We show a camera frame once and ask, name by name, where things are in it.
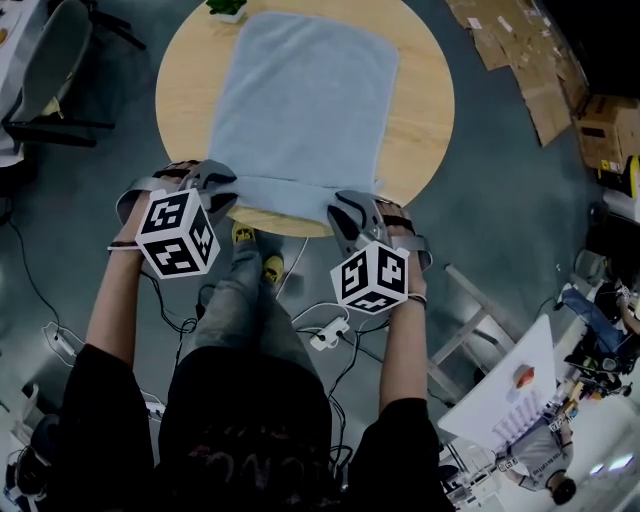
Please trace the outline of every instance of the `power strip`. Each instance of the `power strip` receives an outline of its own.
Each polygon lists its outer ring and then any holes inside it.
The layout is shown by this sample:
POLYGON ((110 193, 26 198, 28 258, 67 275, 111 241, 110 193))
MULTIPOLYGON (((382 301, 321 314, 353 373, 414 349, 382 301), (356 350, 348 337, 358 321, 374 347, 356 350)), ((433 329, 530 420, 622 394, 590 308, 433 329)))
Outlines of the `power strip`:
POLYGON ((310 343, 318 352, 322 352, 325 348, 336 348, 340 338, 338 333, 344 334, 349 330, 347 319, 339 316, 318 334, 311 337, 310 343))

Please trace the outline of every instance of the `small potted plant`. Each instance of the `small potted plant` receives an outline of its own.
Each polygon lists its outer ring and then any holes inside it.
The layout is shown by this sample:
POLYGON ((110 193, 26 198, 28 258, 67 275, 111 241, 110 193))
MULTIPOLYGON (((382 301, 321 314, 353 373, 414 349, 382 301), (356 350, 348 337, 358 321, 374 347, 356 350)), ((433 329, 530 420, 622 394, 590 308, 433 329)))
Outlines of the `small potted plant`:
POLYGON ((238 23, 247 10, 247 0, 207 0, 209 14, 223 23, 238 23))

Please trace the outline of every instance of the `white paper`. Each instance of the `white paper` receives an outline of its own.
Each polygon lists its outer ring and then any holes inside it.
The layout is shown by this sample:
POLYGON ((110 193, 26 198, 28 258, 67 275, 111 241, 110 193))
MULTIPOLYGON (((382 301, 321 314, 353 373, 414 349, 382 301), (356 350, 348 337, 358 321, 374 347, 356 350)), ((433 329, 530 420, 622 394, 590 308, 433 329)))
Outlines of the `white paper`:
POLYGON ((478 20, 478 18, 467 18, 469 20, 469 25, 471 25, 471 28, 475 28, 476 30, 482 30, 482 25, 480 24, 480 21, 478 20))
POLYGON ((502 16, 498 16, 498 21, 507 32, 509 33, 513 32, 513 28, 511 27, 511 25, 509 25, 502 16))

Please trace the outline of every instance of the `black t-shirt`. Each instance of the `black t-shirt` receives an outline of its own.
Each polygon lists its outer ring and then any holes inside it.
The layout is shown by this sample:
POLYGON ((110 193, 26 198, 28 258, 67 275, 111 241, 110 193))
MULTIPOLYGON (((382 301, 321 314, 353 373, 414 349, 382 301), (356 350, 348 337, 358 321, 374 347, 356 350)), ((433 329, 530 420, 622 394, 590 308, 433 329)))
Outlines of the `black t-shirt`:
POLYGON ((426 402, 370 426, 340 492, 322 384, 269 356, 205 347, 178 366, 154 468, 144 399, 121 360, 86 346, 71 372, 48 495, 64 510, 452 511, 426 402))

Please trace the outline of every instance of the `white cube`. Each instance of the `white cube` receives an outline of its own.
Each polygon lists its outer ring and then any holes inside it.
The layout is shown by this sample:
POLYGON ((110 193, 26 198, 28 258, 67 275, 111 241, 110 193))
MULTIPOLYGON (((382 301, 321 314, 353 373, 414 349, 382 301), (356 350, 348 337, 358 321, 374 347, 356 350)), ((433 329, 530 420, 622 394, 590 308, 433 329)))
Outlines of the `white cube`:
POLYGON ((152 192, 136 242, 160 279, 206 274, 220 252, 195 189, 152 192))
POLYGON ((409 252, 371 242, 331 271, 338 304, 375 315, 407 300, 409 252))

